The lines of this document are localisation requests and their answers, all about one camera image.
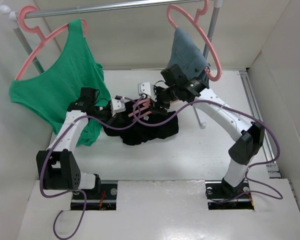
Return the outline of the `pink plastic hanger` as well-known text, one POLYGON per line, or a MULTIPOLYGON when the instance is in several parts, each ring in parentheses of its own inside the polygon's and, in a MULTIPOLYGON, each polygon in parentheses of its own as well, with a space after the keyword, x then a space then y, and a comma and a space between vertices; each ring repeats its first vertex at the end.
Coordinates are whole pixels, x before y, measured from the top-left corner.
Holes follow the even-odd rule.
POLYGON ((178 108, 177 111, 170 111, 170 105, 167 107, 159 106, 158 103, 150 99, 139 101, 138 106, 135 107, 136 103, 133 100, 125 102, 125 114, 127 114, 128 119, 135 121, 134 116, 137 116, 140 123, 143 122, 151 125, 164 125, 173 119, 178 119, 178 113, 188 106, 188 104, 185 104, 178 108))

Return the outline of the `black t shirt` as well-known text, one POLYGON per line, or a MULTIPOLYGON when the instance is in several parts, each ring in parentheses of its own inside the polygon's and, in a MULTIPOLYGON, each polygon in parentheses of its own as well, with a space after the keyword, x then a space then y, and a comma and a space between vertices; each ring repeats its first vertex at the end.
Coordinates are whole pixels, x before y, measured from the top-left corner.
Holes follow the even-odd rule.
MULTIPOLYGON (((117 119, 110 123, 110 126, 115 128, 123 128, 132 123, 134 118, 129 114, 132 113, 133 103, 128 101, 125 103, 126 111, 121 113, 117 119)), ((136 146, 154 139, 164 140, 179 132, 179 120, 174 116, 169 122, 160 125, 149 127, 139 122, 126 130, 114 130, 108 127, 103 128, 105 134, 110 137, 120 137, 122 142, 128 146, 136 146)))

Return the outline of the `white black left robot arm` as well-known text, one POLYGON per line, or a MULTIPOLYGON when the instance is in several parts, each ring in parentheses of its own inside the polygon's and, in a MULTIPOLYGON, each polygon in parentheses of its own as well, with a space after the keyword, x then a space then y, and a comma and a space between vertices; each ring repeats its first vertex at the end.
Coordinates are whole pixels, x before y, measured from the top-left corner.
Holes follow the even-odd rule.
POLYGON ((82 172, 75 160, 74 150, 91 118, 110 124, 115 115, 126 108, 124 102, 118 98, 109 100, 106 106, 97 106, 96 102, 96 89, 81 88, 79 98, 68 106, 64 123, 54 141, 47 150, 37 153, 41 192, 84 190, 93 199, 101 194, 99 175, 82 172))

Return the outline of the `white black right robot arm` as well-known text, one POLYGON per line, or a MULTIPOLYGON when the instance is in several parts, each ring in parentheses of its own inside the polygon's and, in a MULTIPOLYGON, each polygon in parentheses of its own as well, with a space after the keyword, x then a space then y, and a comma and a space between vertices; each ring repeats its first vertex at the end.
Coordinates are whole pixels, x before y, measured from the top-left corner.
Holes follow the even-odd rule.
POLYGON ((161 71, 166 87, 153 85, 155 108, 169 108, 177 100, 193 103, 193 106, 208 115, 232 138, 234 144, 228 150, 230 163, 221 180, 225 198, 233 198, 242 185, 248 166, 263 145, 264 127, 255 120, 244 119, 239 112, 229 110, 209 87, 208 78, 188 77, 174 64, 161 71))

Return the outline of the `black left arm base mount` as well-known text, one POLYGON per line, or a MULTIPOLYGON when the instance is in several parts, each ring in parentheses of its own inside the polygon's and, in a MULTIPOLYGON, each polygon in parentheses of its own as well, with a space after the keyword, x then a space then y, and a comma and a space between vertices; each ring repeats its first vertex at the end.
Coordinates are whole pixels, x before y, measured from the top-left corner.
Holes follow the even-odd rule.
MULTIPOLYGON (((84 189, 86 194, 87 211, 115 211, 117 208, 118 181, 102 180, 100 192, 92 189, 84 189)), ((70 202, 72 211, 84 209, 84 196, 80 192, 74 192, 70 202)))

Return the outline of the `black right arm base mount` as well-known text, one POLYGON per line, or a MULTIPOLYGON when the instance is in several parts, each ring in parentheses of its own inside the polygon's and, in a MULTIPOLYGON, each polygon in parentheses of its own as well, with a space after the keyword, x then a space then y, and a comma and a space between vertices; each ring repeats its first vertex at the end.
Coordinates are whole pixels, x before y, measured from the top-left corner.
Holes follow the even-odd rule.
POLYGON ((234 193, 223 189, 221 180, 205 182, 205 196, 209 210, 254 210, 250 186, 244 180, 234 193))

